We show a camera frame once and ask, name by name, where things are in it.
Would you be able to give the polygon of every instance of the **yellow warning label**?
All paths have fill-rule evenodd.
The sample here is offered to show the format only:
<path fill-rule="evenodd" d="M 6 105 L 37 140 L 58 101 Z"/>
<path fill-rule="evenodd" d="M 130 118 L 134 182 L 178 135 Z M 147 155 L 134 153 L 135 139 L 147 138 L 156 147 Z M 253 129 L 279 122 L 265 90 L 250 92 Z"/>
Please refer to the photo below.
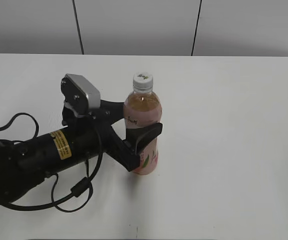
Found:
<path fill-rule="evenodd" d="M 60 159 L 64 160 L 70 158 L 72 156 L 72 151 L 70 150 L 69 144 L 63 132 L 61 130 L 57 130 L 51 132 L 50 135 L 54 139 Z"/>

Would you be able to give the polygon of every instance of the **plastic bottle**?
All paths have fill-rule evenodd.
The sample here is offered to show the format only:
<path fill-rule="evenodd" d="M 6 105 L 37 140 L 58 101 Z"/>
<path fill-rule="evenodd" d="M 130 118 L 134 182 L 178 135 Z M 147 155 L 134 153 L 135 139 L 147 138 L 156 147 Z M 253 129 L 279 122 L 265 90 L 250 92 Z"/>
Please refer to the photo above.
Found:
<path fill-rule="evenodd" d="M 147 72 L 139 72 L 133 78 L 134 91 L 124 103 L 126 128 L 143 128 L 160 122 L 162 106 L 156 93 L 153 92 L 153 76 Z M 140 166 L 133 170 L 139 175 L 154 171 L 158 161 L 157 138 L 140 154 Z"/>

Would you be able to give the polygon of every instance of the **white wall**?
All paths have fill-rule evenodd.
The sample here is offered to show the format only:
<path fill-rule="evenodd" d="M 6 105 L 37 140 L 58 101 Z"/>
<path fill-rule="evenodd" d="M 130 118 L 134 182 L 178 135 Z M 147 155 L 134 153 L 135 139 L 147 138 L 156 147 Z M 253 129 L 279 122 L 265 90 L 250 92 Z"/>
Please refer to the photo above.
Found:
<path fill-rule="evenodd" d="M 194 55 L 288 56 L 288 0 L 204 0 Z"/>
<path fill-rule="evenodd" d="M 79 54 L 71 0 L 0 0 L 0 53 Z"/>
<path fill-rule="evenodd" d="M 86 54 L 191 54 L 199 0 L 76 0 Z"/>

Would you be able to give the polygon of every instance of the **white table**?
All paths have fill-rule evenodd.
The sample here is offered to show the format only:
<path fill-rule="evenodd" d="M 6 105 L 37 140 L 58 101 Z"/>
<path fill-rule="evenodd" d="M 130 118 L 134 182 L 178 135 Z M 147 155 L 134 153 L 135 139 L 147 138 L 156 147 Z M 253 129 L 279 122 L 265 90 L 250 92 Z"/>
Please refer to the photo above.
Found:
<path fill-rule="evenodd" d="M 0 126 L 29 112 L 40 134 L 57 130 L 66 73 L 86 77 L 103 99 L 123 101 L 137 71 L 154 74 L 163 105 L 154 173 L 135 177 L 105 155 L 84 209 L 0 206 L 0 240 L 288 239 L 288 58 L 0 54 Z M 115 130 L 124 137 L 122 121 Z M 26 140 L 33 131 L 21 117 L 0 138 Z M 83 164 L 62 172 L 56 197 L 84 174 Z M 17 203 L 48 203 L 53 181 Z"/>

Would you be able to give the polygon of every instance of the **bottle cap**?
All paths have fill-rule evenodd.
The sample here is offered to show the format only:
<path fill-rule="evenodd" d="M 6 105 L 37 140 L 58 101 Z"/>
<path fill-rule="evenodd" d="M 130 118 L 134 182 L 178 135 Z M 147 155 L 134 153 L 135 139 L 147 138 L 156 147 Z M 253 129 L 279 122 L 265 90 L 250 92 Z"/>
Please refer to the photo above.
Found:
<path fill-rule="evenodd" d="M 133 78 L 134 91 L 146 94 L 153 91 L 153 75 L 147 72 L 138 72 Z"/>

